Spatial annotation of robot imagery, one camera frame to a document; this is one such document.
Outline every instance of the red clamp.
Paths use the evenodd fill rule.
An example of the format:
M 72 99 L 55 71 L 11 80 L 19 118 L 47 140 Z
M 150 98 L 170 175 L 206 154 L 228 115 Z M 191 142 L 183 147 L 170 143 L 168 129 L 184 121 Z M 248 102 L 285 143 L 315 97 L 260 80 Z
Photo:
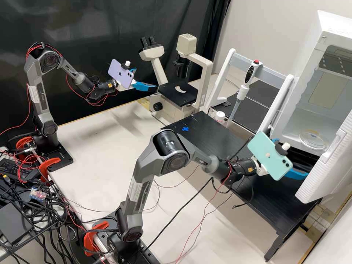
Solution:
M 106 229 L 109 227 L 109 223 L 107 221 L 101 222 L 97 225 L 95 225 L 92 229 Z M 86 249 L 90 250 L 90 251 L 95 251 L 94 249 L 94 244 L 93 244 L 93 237 L 97 232 L 89 232 L 86 233 L 86 235 L 83 238 L 83 245 Z M 86 256 L 90 257 L 93 255 L 93 253 L 84 252 Z
M 32 142 L 32 137 L 24 137 L 21 138 L 19 141 L 17 141 L 16 143 L 16 149 L 23 149 L 25 147 L 25 144 Z M 18 155 L 18 158 L 20 160 L 24 160 L 26 158 L 26 156 L 24 154 L 20 154 Z
M 60 158 L 51 158 L 47 161 L 44 161 L 40 166 L 39 166 L 39 171 L 41 173 L 41 178 L 40 180 L 42 182 L 48 182 L 48 167 L 50 167 L 51 165 L 60 162 L 61 159 Z

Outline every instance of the purple iphone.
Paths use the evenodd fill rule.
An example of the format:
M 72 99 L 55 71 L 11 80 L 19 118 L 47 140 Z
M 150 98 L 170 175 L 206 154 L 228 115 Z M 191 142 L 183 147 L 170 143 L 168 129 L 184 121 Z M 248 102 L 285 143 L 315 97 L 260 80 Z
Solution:
M 113 59 L 110 63 L 108 74 L 126 89 L 129 89 L 129 86 L 131 85 L 134 77 L 132 72 L 122 68 L 121 63 L 115 59 Z

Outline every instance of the petri dish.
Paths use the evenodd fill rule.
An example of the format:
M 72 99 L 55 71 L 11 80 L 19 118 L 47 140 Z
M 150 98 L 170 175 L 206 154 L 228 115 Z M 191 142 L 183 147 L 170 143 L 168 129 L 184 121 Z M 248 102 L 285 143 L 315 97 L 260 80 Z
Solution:
M 326 148 L 324 138 L 315 130 L 304 130 L 299 135 L 300 141 L 306 147 L 314 150 L 323 150 Z

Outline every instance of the black curtain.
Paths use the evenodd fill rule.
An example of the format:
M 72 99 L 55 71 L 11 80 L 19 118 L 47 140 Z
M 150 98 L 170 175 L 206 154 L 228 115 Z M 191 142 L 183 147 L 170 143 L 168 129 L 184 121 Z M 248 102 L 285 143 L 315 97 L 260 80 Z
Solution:
M 44 41 L 57 48 L 79 71 L 109 79 L 109 63 L 131 61 L 135 79 L 157 84 L 150 62 L 138 55 L 139 39 L 154 36 L 164 45 L 161 63 L 170 80 L 176 78 L 179 34 L 197 37 L 197 52 L 213 59 L 228 0 L 2 0 L 0 25 L 0 132 L 20 124 L 28 113 L 25 54 L 33 42 Z M 200 69 L 191 67 L 191 80 Z M 148 93 L 130 90 L 108 98 L 102 107 L 92 107 L 72 93 L 65 73 L 54 70 L 43 77 L 50 111 L 63 124 Z M 32 116 L 21 128 L 0 136 L 0 144 L 17 134 L 33 130 Z

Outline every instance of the mint green iphone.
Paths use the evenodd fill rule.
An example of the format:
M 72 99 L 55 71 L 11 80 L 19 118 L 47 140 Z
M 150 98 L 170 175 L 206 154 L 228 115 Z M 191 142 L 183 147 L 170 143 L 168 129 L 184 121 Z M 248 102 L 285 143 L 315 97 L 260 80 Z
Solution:
M 248 143 L 248 149 L 265 167 L 274 180 L 280 180 L 292 167 L 292 162 L 275 150 L 275 144 L 263 132 L 258 132 Z

